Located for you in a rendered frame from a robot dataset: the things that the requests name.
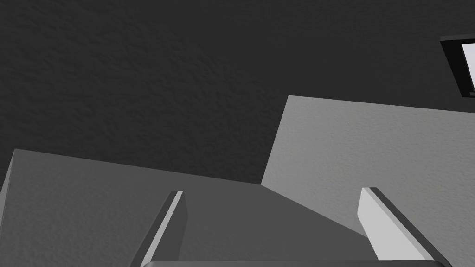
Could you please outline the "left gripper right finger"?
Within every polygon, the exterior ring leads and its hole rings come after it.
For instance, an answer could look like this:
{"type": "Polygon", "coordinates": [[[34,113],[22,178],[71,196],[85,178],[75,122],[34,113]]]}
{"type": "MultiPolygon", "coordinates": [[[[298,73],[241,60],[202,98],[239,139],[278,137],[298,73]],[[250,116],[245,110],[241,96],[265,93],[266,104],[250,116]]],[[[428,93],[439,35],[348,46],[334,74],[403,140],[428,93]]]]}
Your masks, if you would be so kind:
{"type": "Polygon", "coordinates": [[[372,267],[453,267],[378,188],[362,188],[357,216],[378,259],[372,267]]]}

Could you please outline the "black framed window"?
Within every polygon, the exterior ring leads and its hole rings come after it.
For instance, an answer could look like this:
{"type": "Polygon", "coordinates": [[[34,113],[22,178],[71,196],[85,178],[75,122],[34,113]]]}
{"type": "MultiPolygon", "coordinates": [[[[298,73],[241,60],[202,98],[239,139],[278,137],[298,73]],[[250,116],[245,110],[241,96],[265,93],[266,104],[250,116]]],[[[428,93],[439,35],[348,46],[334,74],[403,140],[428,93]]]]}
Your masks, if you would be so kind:
{"type": "Polygon", "coordinates": [[[442,36],[440,44],[462,97],[475,98],[475,33],[442,36]]]}

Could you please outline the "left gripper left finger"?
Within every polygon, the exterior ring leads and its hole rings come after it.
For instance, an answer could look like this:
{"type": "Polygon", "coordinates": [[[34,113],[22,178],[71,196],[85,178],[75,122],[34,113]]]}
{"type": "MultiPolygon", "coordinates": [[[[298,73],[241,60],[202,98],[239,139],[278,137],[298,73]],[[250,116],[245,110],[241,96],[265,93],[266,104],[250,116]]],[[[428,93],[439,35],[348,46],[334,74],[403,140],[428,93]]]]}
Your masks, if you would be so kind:
{"type": "Polygon", "coordinates": [[[171,191],[129,267],[151,267],[153,262],[177,261],[187,221],[185,192],[171,191]]]}

